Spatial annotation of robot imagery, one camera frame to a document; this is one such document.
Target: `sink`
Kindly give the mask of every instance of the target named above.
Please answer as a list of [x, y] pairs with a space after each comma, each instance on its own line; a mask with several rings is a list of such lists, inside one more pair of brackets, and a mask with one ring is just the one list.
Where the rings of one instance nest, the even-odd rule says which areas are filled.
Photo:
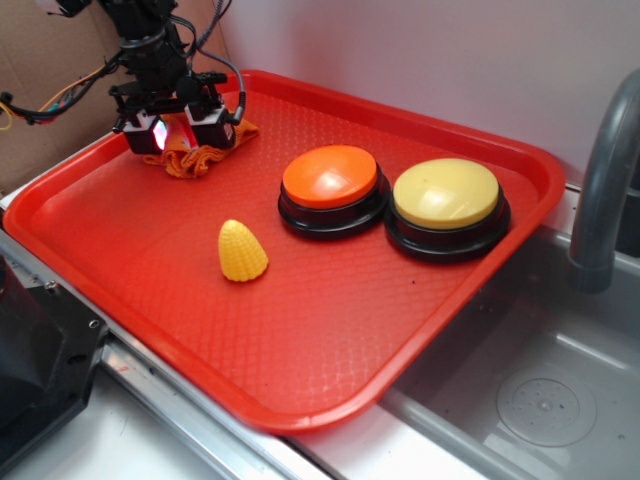
[[576, 292], [569, 241], [538, 229], [381, 402], [490, 478], [640, 472], [640, 265]]

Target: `wire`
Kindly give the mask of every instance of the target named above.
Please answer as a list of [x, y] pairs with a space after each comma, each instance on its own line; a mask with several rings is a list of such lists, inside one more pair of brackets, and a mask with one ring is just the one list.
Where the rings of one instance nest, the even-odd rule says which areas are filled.
[[189, 20], [182, 17], [178, 17], [176, 15], [169, 15], [169, 20], [171, 20], [173, 23], [177, 23], [178, 25], [182, 25], [183, 27], [187, 28], [187, 30], [189, 30], [193, 35], [193, 42], [191, 43], [189, 50], [187, 50], [186, 52], [179, 52], [178, 49], [173, 44], [171, 44], [171, 48], [174, 50], [175, 53], [177, 53], [182, 58], [186, 59], [186, 58], [193, 57], [193, 55], [196, 53], [196, 42], [198, 41], [198, 36], [196, 34], [196, 27], [194, 27]]
[[244, 79], [242, 78], [242, 73], [240, 73], [240, 70], [238, 70], [238, 68], [226, 58], [216, 55], [215, 53], [208, 52], [203, 48], [199, 48], [198, 51], [203, 55], [206, 55], [207, 57], [229, 67], [233, 71], [235, 76], [238, 78], [238, 88], [240, 90], [238, 93], [239, 101], [238, 101], [238, 107], [236, 108], [236, 111], [233, 114], [233, 119], [234, 119], [233, 123], [235, 123], [236, 125], [239, 124], [240, 120], [242, 119], [242, 115], [244, 114], [244, 110], [247, 106], [247, 92], [244, 86]]
[[233, 2], [233, 0], [229, 0], [229, 2], [227, 3], [227, 6], [224, 7], [224, 10], [222, 10], [222, 13], [220, 14], [220, 17], [218, 17], [218, 21], [220, 21], [220, 19], [222, 17], [224, 17], [225, 13], [227, 13], [227, 10], [229, 10], [229, 7], [231, 6], [231, 2]]
[[218, 24], [218, 21], [220, 20], [220, 15], [222, 13], [223, 2], [224, 0], [217, 0], [217, 2], [215, 0], [211, 0], [211, 3], [213, 3], [215, 8], [213, 13], [213, 18], [211, 18], [211, 23], [209, 23], [209, 26], [207, 27], [207, 29], [204, 31], [204, 33], [200, 36], [200, 38], [196, 42], [196, 49], [198, 51], [200, 51], [200, 48], [207, 42], [207, 40], [209, 40], [209, 37], [211, 36], [213, 29], [216, 28], [216, 25]]
[[[27, 110], [24, 108], [16, 107], [11, 104], [4, 104], [4, 105], [14, 115], [24, 118], [29, 124], [46, 123], [47, 121], [52, 121], [53, 119], [55, 119], [55, 117], [63, 114], [64, 112], [69, 110], [71, 107], [73, 107], [76, 103], [78, 103], [98, 79], [102, 78], [105, 75], [109, 75], [115, 72], [118, 69], [118, 66], [119, 66], [118, 60], [120, 59], [120, 56], [122, 56], [122, 54], [123, 54], [122, 51], [118, 52], [111, 59], [105, 62], [104, 66], [102, 66], [97, 73], [88, 75], [87, 77], [85, 77], [84, 80], [81, 79], [80, 80], [81, 83], [82, 81], [84, 81], [84, 86], [82, 87], [82, 89], [78, 92], [77, 95], [72, 95], [72, 98], [70, 98], [69, 101], [67, 101], [62, 106], [43, 112], [43, 111]], [[78, 83], [77, 85], [69, 86], [64, 91], [65, 93], [70, 92], [74, 88], [78, 87], [79, 85], [80, 83]]]
[[47, 103], [45, 103], [42, 107], [40, 107], [40, 110], [38, 110], [38, 111], [39, 112], [46, 111], [47, 108], [49, 108], [51, 105], [53, 105], [56, 102], [56, 100], [60, 99], [60, 97], [62, 97], [65, 93], [67, 93], [69, 90], [73, 89], [74, 87], [83, 84], [84, 82], [89, 80], [91, 77], [99, 74], [102, 71], [103, 68], [104, 68], [104, 66], [96, 69], [95, 71], [93, 71], [89, 75], [85, 75], [80, 80], [78, 80], [76, 82], [73, 82], [71, 85], [68, 85], [68, 86], [64, 87], [62, 90], [60, 90], [58, 93], [56, 93], [53, 97], [51, 97], [51, 99]]
[[5, 112], [7, 114], [7, 116], [9, 117], [9, 122], [4, 127], [0, 127], [0, 132], [6, 132], [13, 125], [13, 113], [11, 113], [11, 110], [9, 110], [9, 107], [7, 107], [2, 102], [0, 102], [0, 110]]
[[240, 123], [240, 120], [242, 119], [242, 115], [244, 114], [244, 110], [247, 104], [247, 92], [244, 85], [244, 79], [242, 78], [242, 73], [240, 73], [240, 70], [238, 70], [238, 68], [226, 58], [216, 55], [215, 53], [209, 52], [203, 48], [203, 45], [211, 36], [211, 32], [213, 32], [213, 29], [216, 27], [216, 25], [218, 24], [222, 16], [225, 13], [227, 13], [227, 10], [231, 6], [232, 1], [233, 0], [229, 0], [229, 2], [227, 3], [227, 5], [223, 10], [222, 4], [224, 3], [224, 0], [218, 0], [217, 2], [215, 2], [215, 0], [211, 0], [211, 2], [215, 6], [215, 12], [213, 14], [213, 18], [211, 19], [211, 23], [209, 24], [209, 27], [198, 39], [198, 42], [196, 43], [196, 49], [201, 54], [229, 67], [233, 71], [235, 76], [238, 78], [238, 87], [239, 87], [238, 106], [236, 108], [236, 111], [233, 113], [233, 117], [232, 117], [233, 118], [232, 123], [234, 123], [235, 125], [238, 125]]

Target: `orange button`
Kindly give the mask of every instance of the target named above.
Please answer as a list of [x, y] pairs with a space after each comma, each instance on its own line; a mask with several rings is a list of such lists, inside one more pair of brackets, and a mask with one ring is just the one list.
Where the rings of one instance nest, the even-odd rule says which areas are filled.
[[344, 207], [369, 193], [378, 179], [373, 155], [351, 145], [315, 148], [293, 160], [282, 183], [289, 198], [316, 210]]

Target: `orange cloth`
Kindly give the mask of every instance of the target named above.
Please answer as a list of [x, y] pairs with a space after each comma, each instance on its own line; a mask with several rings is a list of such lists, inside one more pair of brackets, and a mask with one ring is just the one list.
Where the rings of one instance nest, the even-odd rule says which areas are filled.
[[198, 178], [207, 173], [209, 165], [219, 162], [242, 143], [258, 135], [258, 127], [242, 120], [236, 130], [236, 141], [232, 148], [221, 150], [210, 145], [197, 145], [185, 114], [163, 115], [167, 127], [167, 140], [161, 155], [145, 155], [149, 165], [162, 165], [167, 173], [178, 178]]

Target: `gray faucet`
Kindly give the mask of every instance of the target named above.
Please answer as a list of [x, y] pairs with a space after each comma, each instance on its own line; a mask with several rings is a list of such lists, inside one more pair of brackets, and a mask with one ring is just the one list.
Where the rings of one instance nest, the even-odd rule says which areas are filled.
[[[611, 284], [618, 232], [629, 227], [621, 219], [638, 156], [640, 69], [618, 88], [591, 152], [569, 249], [568, 281], [576, 290], [599, 293]], [[640, 230], [640, 216], [632, 220]]]

